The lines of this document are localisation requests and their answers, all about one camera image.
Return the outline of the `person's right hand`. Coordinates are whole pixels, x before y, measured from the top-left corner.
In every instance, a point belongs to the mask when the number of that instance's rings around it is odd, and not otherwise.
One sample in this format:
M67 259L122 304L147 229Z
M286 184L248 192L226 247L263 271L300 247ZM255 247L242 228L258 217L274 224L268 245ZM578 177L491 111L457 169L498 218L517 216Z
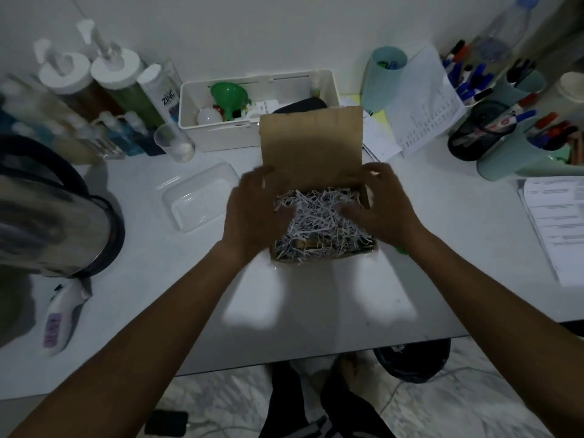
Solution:
M387 163L366 163L349 176L367 186L372 194L370 226L359 226L379 241L413 253L416 239L427 230L415 214L398 176Z

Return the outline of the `person's left hand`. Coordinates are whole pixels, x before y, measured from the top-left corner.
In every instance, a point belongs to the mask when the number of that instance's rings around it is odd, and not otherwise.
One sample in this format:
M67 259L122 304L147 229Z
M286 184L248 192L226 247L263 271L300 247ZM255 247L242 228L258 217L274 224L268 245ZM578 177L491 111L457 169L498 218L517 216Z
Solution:
M286 191L288 181L271 166L245 173L232 189L221 245L235 256L238 265L247 265L285 235L274 233L274 210Z

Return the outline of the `brown cardboard box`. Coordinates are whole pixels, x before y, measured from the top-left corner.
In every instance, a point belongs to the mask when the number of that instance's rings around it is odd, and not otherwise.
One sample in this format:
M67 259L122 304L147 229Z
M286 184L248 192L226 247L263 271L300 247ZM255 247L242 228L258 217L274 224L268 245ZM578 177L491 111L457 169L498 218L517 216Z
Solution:
M349 177L362 166L361 106L266 115L259 127L262 161L288 180L288 191L367 189Z

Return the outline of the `person's left forearm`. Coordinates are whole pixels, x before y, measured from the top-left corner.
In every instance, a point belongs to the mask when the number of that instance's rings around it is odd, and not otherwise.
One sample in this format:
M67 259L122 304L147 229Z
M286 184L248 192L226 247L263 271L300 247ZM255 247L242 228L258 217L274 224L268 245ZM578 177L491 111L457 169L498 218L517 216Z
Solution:
M8 438L135 438L223 293L258 252L216 243Z

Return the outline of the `clear plastic food container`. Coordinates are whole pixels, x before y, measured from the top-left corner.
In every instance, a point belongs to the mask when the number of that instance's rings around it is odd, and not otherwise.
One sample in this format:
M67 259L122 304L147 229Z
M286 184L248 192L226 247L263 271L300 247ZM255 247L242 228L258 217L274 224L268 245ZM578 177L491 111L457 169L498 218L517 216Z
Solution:
M165 230L188 234L225 215L231 190L239 176L227 162L196 173L181 173L154 187L153 212Z

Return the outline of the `white plastic storage box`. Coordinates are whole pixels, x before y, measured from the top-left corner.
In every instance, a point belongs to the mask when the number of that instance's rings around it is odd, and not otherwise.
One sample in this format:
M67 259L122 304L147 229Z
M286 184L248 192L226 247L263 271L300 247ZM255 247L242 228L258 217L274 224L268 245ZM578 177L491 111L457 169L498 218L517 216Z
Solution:
M260 146L259 112L253 112L251 118L242 114L242 118L233 121L199 124L198 112L216 104L210 90L219 82L242 86L252 104L277 101L279 107L309 98L311 89L318 86L320 98L328 107L340 106L337 80L331 69L185 82L180 87L179 127L201 152Z

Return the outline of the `clear plastic cup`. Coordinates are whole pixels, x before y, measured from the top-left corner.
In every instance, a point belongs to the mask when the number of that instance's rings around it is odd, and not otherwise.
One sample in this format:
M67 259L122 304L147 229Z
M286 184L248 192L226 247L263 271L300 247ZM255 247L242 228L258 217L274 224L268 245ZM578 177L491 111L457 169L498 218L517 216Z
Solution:
M187 163L194 158L195 149L190 139L173 125L160 126L154 132L153 139L174 162Z

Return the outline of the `black waste bin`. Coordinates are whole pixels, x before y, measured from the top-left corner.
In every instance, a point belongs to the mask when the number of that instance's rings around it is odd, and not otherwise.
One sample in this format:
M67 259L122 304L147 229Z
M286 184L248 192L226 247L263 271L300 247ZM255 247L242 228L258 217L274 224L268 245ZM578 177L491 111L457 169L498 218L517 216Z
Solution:
M405 383L424 384L445 367L451 339L377 347L373 353L389 374Z

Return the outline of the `large teal plastic cup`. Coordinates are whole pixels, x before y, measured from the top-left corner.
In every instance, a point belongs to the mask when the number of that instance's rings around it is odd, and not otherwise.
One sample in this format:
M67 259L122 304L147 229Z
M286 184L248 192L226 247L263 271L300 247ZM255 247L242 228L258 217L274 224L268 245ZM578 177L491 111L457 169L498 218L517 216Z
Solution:
M559 161L561 156L566 155L566 150L567 147L546 151L533 146L526 137L526 127L521 125L477 161L477 173L491 182L511 175L584 176L584 166L572 166Z

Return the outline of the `person's leg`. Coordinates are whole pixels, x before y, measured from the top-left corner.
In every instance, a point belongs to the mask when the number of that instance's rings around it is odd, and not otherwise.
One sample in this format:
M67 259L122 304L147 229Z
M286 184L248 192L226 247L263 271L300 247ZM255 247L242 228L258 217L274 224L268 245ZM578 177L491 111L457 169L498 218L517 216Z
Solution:
M342 438L397 438L364 398L350 389L359 369L354 353L339 355L325 378L320 401Z
M272 365L272 387L258 438L316 438L319 427L306 419L300 377L287 361Z

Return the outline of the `person's left leg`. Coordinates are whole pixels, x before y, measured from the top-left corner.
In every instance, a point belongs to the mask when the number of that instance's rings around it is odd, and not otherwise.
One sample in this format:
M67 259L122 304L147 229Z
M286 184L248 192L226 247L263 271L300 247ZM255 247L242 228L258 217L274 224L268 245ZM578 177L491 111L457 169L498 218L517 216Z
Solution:
M258 438L316 438L319 427L306 419L300 377L287 361L272 365L272 387Z

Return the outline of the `teal cup with black markers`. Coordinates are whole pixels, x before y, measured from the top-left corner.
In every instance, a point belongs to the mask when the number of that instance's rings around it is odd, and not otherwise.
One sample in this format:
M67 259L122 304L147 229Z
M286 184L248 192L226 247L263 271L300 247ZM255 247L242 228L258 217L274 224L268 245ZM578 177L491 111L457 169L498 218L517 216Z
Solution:
M536 61L519 58L501 73L487 100L512 106L528 95L542 94L546 87Z

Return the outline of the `green liquid pump bottle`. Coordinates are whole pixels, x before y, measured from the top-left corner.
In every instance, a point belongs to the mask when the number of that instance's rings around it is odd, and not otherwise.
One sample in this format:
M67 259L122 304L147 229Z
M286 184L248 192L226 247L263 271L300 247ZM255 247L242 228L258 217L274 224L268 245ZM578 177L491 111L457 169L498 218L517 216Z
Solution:
M104 39L93 20L79 21L77 29L85 44L95 48L98 53L91 64L94 80L124 112L135 112L147 128L156 130L163 125L164 120L137 82L145 71L145 65L138 54Z

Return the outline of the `clear bottle with blue cap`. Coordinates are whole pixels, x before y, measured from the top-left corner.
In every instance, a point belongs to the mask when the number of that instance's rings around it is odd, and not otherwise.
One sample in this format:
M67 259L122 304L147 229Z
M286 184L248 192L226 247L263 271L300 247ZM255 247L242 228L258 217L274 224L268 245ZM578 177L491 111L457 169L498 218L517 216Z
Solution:
M507 66L515 46L529 28L533 9L540 0L515 0L481 31L470 45L467 62L485 64L494 72Z

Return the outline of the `white infrared thermometer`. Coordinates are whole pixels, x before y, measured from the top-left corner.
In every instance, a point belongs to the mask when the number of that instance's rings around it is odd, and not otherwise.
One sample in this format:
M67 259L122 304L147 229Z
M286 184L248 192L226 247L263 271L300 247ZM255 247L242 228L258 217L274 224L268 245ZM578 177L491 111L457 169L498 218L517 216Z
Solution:
M68 345L80 311L92 294L84 280L69 279L55 287L41 323L40 354L51 357Z

